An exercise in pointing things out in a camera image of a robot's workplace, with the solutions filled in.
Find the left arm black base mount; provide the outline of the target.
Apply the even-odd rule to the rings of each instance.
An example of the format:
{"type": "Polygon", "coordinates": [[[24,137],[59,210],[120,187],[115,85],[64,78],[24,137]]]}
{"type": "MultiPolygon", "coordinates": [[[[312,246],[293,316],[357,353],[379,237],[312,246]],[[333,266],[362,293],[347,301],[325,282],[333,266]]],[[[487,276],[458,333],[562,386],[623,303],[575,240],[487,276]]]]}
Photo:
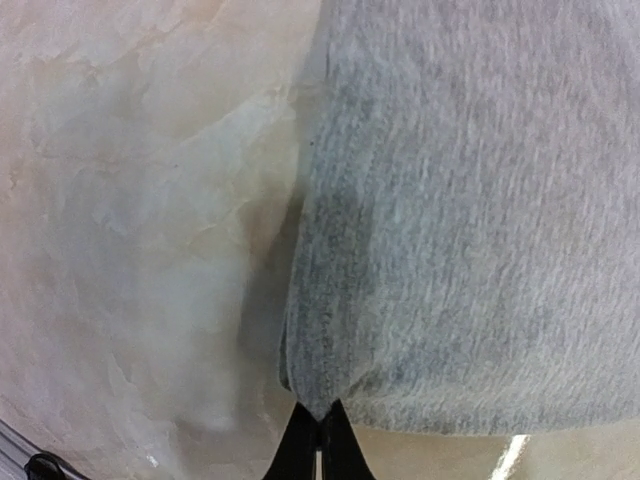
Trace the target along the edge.
{"type": "Polygon", "coordinates": [[[49,452],[32,455],[23,470],[28,480],[66,480],[58,458],[49,452]]]}

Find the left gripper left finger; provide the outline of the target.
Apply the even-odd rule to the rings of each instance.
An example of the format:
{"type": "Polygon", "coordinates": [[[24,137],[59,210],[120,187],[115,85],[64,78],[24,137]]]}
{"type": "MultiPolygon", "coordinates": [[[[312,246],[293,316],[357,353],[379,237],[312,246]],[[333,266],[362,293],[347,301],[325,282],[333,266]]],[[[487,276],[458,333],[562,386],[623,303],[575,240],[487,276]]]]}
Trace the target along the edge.
{"type": "Polygon", "coordinates": [[[296,403],[264,480],[314,480],[320,424],[296,403]]]}

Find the grey tank top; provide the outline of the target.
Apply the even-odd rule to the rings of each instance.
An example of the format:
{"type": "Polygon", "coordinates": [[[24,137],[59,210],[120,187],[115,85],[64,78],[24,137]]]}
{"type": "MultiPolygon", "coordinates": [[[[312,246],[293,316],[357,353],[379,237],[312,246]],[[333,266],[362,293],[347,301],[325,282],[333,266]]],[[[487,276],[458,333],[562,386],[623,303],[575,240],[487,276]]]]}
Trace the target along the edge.
{"type": "Polygon", "coordinates": [[[639,5],[327,1],[280,378],[316,418],[639,413],[639,5]]]}

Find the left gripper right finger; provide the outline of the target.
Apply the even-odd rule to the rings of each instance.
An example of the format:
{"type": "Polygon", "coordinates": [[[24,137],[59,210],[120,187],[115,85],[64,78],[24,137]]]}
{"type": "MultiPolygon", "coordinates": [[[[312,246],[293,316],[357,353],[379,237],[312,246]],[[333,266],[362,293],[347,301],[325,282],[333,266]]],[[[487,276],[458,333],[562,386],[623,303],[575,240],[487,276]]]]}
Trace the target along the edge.
{"type": "Polygon", "coordinates": [[[323,480],[375,480],[340,400],[320,423],[320,450],[323,480]]]}

